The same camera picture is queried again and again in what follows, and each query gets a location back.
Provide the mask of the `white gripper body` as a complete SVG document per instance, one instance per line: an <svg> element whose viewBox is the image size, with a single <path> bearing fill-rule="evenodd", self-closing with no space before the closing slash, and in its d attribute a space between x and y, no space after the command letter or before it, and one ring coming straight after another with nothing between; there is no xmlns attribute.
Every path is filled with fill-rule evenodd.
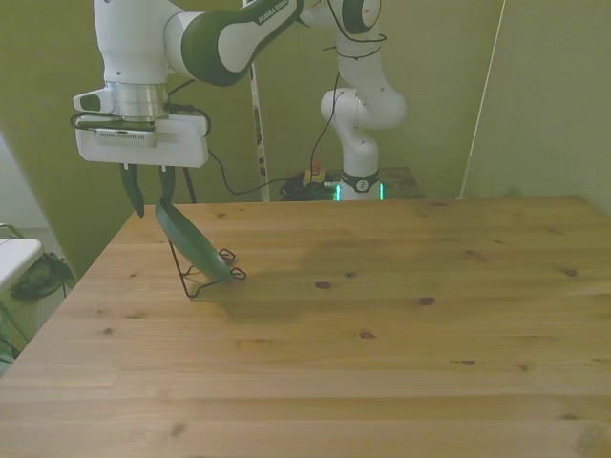
<svg viewBox="0 0 611 458"><path fill-rule="evenodd" d="M85 115L76 121L78 152L87 161L151 166L202 166L207 158L201 116L170 115L154 122Z"/></svg>

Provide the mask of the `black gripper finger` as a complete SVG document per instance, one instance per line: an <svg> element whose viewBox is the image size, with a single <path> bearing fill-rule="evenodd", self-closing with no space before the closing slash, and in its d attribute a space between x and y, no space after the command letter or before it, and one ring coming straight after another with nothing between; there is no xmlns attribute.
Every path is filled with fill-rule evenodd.
<svg viewBox="0 0 611 458"><path fill-rule="evenodd" d="M144 197L137 181L137 166L135 164L119 164L123 188L136 214L144 216Z"/></svg>
<svg viewBox="0 0 611 458"><path fill-rule="evenodd" d="M171 204L176 189L176 169L173 166L160 166L159 178L161 184L160 203Z"/></svg>

